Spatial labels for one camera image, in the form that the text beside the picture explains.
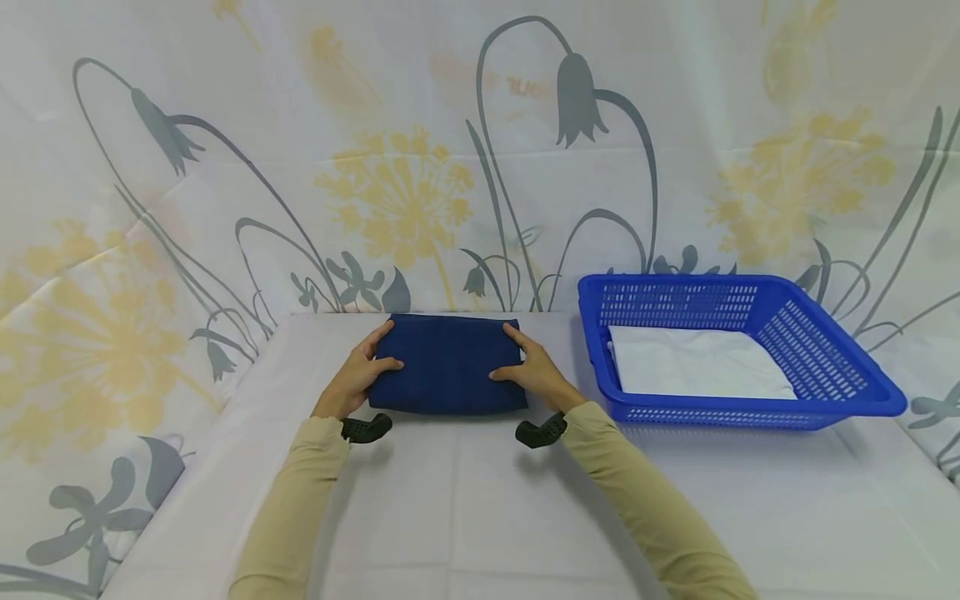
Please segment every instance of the white towel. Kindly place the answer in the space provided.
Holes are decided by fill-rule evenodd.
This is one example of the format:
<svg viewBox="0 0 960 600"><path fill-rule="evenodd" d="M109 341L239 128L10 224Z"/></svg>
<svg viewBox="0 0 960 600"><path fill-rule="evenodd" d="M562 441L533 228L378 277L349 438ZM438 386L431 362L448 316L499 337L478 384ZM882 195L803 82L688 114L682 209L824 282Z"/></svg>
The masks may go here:
<svg viewBox="0 0 960 600"><path fill-rule="evenodd" d="M797 399L763 347L738 331L610 327L628 394Z"/></svg>

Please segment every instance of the person's left hand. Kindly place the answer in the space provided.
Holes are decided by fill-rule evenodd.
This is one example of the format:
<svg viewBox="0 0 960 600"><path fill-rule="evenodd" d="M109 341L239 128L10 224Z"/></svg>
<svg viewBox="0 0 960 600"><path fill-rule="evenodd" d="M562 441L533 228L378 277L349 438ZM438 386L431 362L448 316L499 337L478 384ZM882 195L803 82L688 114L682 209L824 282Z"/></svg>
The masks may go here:
<svg viewBox="0 0 960 600"><path fill-rule="evenodd" d="M376 345L393 328L393 321L384 323L350 351L347 362L320 394L311 417L346 419L367 399L367 388L373 384L378 375L384 371L403 369L403 363L395 358L373 360L376 355Z"/></svg>

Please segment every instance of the wrist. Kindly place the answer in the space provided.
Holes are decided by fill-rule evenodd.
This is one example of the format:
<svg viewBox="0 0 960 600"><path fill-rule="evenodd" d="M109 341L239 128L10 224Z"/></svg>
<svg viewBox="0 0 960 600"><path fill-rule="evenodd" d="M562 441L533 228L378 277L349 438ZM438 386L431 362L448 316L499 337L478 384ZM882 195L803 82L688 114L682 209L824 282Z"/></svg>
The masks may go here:
<svg viewBox="0 0 960 600"><path fill-rule="evenodd" d="M316 406L313 407L313 412L310 413L310 417L319 417L321 419L333 417L336 420L343 420L346 417L346 415L342 414L344 412L343 407L346 404L342 399L324 392L317 400Z"/></svg>
<svg viewBox="0 0 960 600"><path fill-rule="evenodd" d="M557 388L549 395L549 402L557 407L557 410L566 414L581 404L586 404L587 399L568 382Z"/></svg>

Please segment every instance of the folded cloth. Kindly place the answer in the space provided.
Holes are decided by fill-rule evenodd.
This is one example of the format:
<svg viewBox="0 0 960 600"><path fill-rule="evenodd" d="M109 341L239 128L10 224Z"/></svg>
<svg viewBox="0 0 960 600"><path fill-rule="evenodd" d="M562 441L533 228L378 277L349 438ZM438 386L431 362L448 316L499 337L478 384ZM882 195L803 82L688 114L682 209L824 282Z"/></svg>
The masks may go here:
<svg viewBox="0 0 960 600"><path fill-rule="evenodd" d="M527 407L523 388L491 381L494 369L520 364L520 349L503 332L516 319L394 314L394 328L377 347L378 357L403 361L400 371L377 377L369 390L373 408L420 415L493 415Z"/></svg>
<svg viewBox="0 0 960 600"><path fill-rule="evenodd" d="M773 357L739 331L611 325L627 394L797 399Z"/></svg>

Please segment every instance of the basket rim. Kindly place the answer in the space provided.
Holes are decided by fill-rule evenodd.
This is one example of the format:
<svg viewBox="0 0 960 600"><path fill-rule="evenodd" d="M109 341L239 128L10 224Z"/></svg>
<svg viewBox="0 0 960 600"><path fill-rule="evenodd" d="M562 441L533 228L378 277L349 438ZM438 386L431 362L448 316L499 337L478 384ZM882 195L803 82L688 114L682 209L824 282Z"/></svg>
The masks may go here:
<svg viewBox="0 0 960 600"><path fill-rule="evenodd" d="M835 344L846 350L847 359L858 369L866 372L876 383L879 390L885 393L883 399L878 400L835 400L832 398L817 399L797 398L774 399L730 396L671 396L660 394L628 394L613 384L612 374L607 367L606 356L603 355L603 344L600 340L600 329L593 318L585 318L584 297L591 285L607 282L631 283L682 283L686 286L699 285L706 282L750 284L774 283L787 291L791 299L811 311L816 324L828 331ZM802 414L802 415L838 415L847 417L896 417L906 410L906 396L900 388L880 368L876 361L867 354L847 331L843 329L822 306L804 292L793 281L775 275L630 275L630 274L596 274L580 278L577 283L578 306L581 322L587 341L587 351L590 363L596 375L597 386L600 392L610 402L620 406L640 408L682 409L698 411L740 411L775 414Z"/></svg>

